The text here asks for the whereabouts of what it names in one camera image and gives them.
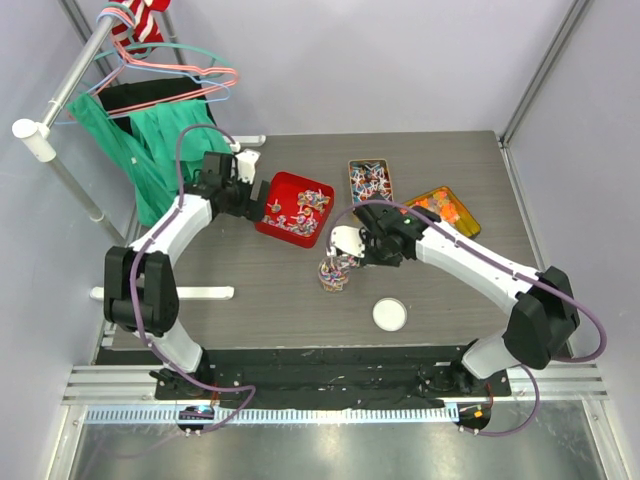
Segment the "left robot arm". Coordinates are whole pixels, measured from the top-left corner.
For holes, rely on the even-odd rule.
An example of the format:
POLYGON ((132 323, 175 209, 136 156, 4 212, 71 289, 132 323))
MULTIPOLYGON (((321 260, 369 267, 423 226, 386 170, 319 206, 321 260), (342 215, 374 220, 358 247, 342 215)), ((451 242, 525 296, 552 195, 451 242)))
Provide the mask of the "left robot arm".
POLYGON ((179 388, 190 398, 205 397, 213 375, 204 349, 178 319, 180 301, 173 267, 192 240, 217 216, 253 223, 264 216, 270 183, 263 180, 252 197, 260 153, 207 153, 193 183, 183 187, 169 210, 141 238, 114 246, 104 261, 105 319, 134 334, 159 355, 166 368, 180 372, 179 388))

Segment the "white round jar lid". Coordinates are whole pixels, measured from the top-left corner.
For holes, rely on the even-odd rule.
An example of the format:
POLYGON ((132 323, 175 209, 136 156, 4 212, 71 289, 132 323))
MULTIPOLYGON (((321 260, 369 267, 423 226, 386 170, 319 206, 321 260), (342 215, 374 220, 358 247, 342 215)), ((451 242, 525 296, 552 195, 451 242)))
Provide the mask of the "white round jar lid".
POLYGON ((380 299, 372 309, 375 325, 387 332, 401 330, 406 325, 407 317, 406 307, 395 298, 380 299))

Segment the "clear plastic round jar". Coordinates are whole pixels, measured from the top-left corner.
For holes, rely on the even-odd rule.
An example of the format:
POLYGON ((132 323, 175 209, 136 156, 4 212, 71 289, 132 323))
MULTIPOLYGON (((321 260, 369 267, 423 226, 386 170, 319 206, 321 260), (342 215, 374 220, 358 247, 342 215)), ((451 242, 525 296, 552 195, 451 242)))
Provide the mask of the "clear plastic round jar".
POLYGON ((341 292, 349 280, 351 265, 346 257, 325 257, 319 264, 318 278, 326 292, 341 292))

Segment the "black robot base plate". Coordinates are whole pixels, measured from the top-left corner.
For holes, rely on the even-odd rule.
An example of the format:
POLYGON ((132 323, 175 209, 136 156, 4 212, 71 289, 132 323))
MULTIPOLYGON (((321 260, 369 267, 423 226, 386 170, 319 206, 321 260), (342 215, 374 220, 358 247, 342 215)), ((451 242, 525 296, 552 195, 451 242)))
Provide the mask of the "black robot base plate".
POLYGON ((501 370, 486 380, 463 372, 462 346, 209 350, 183 378, 149 350, 103 349, 100 366, 144 366, 158 400, 244 399, 257 409, 408 409, 445 399, 507 398, 516 392, 501 370))

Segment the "red square candy box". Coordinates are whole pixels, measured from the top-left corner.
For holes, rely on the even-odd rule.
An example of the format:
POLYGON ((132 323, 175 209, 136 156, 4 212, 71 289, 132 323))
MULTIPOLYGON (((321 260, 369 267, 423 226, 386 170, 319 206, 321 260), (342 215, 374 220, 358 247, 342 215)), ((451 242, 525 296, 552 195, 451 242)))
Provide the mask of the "red square candy box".
POLYGON ((278 172, 271 182, 258 232, 310 249, 318 241, 334 206, 334 189, 289 172, 278 172))

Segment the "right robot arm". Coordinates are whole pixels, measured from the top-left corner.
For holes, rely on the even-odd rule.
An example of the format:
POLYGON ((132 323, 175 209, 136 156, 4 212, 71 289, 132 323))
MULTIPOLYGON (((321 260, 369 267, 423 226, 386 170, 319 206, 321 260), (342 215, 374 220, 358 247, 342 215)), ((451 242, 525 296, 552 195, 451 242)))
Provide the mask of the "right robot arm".
POLYGON ((506 327, 473 341, 451 371, 457 391, 472 395, 494 373, 517 365, 543 370, 580 324, 567 274, 513 263, 458 233, 422 207, 417 214, 369 203, 354 209, 366 264, 405 259, 437 267, 472 287, 508 316, 506 327))

